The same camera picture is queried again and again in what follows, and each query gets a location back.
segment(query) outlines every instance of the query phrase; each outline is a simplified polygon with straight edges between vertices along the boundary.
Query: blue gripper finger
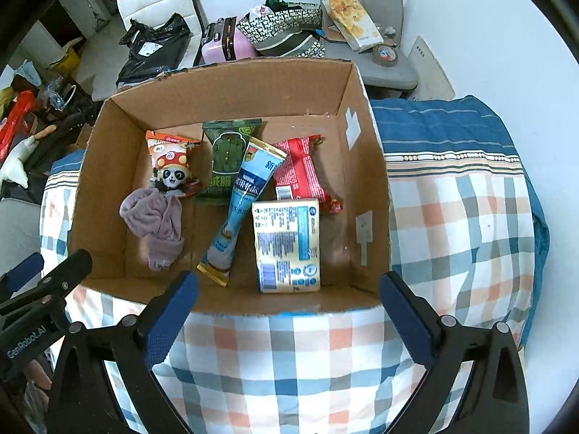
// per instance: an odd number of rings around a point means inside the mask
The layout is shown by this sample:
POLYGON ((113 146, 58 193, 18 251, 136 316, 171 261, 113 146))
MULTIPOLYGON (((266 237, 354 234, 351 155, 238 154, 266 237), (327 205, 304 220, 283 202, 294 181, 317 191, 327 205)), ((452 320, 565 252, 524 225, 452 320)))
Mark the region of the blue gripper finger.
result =
MULTIPOLYGON (((177 289, 170 286, 165 294, 159 297, 169 297, 160 309, 159 317, 144 334, 145 338, 145 365, 151 370, 155 364, 163 362, 169 354, 173 342, 179 335, 191 308, 197 301, 197 276, 193 272, 182 272, 176 279, 177 289)), ((147 318, 147 308, 141 313, 141 318, 147 318)))
POLYGON ((434 361, 432 331, 436 331, 438 315, 392 271, 380 278, 380 300, 412 360, 429 368, 434 361))
POLYGON ((30 279, 41 272, 42 268, 44 268, 42 255, 33 253, 14 269, 8 271, 2 281, 10 292, 18 292, 30 279))

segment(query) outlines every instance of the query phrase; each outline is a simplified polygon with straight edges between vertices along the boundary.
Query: black and white patterned fabric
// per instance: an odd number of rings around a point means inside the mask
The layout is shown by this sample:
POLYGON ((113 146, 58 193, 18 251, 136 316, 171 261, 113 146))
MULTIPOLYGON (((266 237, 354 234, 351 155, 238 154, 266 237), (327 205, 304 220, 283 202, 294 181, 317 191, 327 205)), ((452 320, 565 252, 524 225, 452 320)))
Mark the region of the black and white patterned fabric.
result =
POLYGON ((255 49, 267 57, 323 57, 325 47, 315 36, 322 24, 322 10, 314 3, 289 3, 303 9, 288 9, 249 20, 237 28, 255 49))

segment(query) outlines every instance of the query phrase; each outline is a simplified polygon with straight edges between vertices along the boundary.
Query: open cardboard box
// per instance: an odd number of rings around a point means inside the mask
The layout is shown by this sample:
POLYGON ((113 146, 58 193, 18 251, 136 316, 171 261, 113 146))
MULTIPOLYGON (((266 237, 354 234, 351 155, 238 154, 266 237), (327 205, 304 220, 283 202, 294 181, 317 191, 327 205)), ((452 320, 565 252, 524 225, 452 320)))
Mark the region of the open cardboard box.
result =
MULTIPOLYGON (((183 200, 183 253, 160 273, 149 270, 143 240, 132 235, 119 216, 124 198, 148 186, 152 167, 145 132, 155 129, 200 139, 204 121, 256 117, 263 119, 257 136, 268 143, 318 133, 324 140, 313 149, 314 164, 322 185, 342 200, 343 211, 320 220, 322 289, 301 294, 258 292, 250 211, 237 242, 229 285, 223 288, 198 273, 195 310, 263 315, 377 305, 379 278, 390 268, 386 167, 357 69, 350 62, 329 59, 256 59, 204 66, 151 80, 107 100, 86 150, 69 233, 69 251, 84 248, 93 258, 93 272, 83 285, 148 303, 181 270, 195 271, 225 221, 227 207, 206 205, 195 197, 183 200), (358 220, 357 229, 356 217, 369 218, 370 213, 371 220, 358 220)), ((206 138, 191 153, 190 165, 207 184, 211 145, 206 138)), ((269 184, 260 199, 272 198, 269 184)))

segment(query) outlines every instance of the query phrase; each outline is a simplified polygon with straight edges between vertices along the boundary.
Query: purple cloth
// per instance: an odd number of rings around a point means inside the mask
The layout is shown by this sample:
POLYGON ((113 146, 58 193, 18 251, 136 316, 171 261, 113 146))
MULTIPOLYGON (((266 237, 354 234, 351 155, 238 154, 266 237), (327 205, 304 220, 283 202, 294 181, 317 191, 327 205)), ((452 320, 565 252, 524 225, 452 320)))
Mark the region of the purple cloth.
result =
POLYGON ((149 249, 149 268, 167 269, 183 250, 181 203, 158 189, 137 189, 121 204, 119 214, 130 231, 144 238, 149 249))

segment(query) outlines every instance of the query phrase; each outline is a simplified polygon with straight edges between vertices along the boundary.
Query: packing tape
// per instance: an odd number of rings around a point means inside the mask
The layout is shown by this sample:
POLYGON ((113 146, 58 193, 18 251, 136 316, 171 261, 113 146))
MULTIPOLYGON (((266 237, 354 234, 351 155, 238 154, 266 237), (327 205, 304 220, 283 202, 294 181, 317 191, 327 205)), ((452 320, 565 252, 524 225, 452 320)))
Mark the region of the packing tape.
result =
POLYGON ((383 67, 392 67, 398 62, 398 52, 394 47, 380 44, 372 50, 372 60, 383 67))

